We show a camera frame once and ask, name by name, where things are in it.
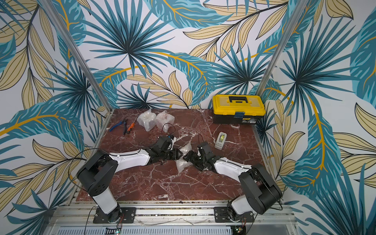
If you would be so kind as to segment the clear bubble wrap sheet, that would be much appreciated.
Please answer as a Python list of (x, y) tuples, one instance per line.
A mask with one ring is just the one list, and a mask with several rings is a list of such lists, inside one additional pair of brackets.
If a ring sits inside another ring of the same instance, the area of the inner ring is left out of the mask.
[(169, 127), (174, 124), (175, 116), (163, 111), (156, 116), (155, 122), (159, 129), (167, 133)]
[(137, 122), (140, 126), (145, 128), (146, 132), (149, 132), (156, 126), (156, 116), (157, 115), (149, 109), (138, 116)]
[(189, 167), (191, 165), (193, 165), (193, 163), (191, 162), (188, 162), (184, 159), (184, 156), (188, 154), (189, 151), (192, 150), (192, 144), (191, 142), (188, 142), (185, 146), (181, 147), (180, 148), (180, 151), (182, 152), (183, 156), (179, 159), (179, 160), (176, 160), (176, 166), (177, 166), (177, 170), (178, 170), (178, 173), (182, 173), (183, 170), (186, 168), (186, 167)]

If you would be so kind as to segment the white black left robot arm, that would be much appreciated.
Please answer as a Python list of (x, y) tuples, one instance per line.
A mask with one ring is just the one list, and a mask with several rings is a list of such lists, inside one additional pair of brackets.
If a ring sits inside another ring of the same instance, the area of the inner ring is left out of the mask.
[(77, 172), (82, 188), (98, 205), (99, 211), (107, 216), (109, 223), (118, 222), (123, 212), (113, 197), (109, 185), (114, 175), (136, 166), (146, 166), (159, 161), (178, 160), (183, 154), (174, 147), (176, 137), (160, 136), (156, 143), (147, 148), (124, 153), (108, 153), (97, 150)]

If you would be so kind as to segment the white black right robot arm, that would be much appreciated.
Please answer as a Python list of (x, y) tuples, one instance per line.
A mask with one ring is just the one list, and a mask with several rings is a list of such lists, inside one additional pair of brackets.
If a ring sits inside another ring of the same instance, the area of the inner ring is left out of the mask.
[(238, 222), (248, 212), (264, 214), (283, 194), (274, 178), (262, 164), (245, 165), (215, 155), (207, 142), (202, 142), (197, 151), (189, 151), (184, 157), (200, 171), (212, 171), (228, 176), (240, 183), (243, 195), (227, 204), (226, 219)]

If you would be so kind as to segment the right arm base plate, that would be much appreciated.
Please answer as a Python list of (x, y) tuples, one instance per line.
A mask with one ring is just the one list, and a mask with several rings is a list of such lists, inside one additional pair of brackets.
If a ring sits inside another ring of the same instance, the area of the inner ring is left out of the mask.
[(254, 222), (255, 214), (252, 211), (245, 212), (243, 214), (237, 214), (234, 209), (230, 207), (214, 207), (214, 218), (216, 223), (227, 223), (227, 222), (243, 222), (250, 223)]

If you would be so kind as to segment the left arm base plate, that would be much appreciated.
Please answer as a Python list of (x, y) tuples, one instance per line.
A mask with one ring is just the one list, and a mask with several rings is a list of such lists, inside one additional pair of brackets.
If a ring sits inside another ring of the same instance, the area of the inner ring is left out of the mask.
[(117, 207), (109, 214), (97, 208), (94, 224), (133, 224), (136, 215), (135, 207)]

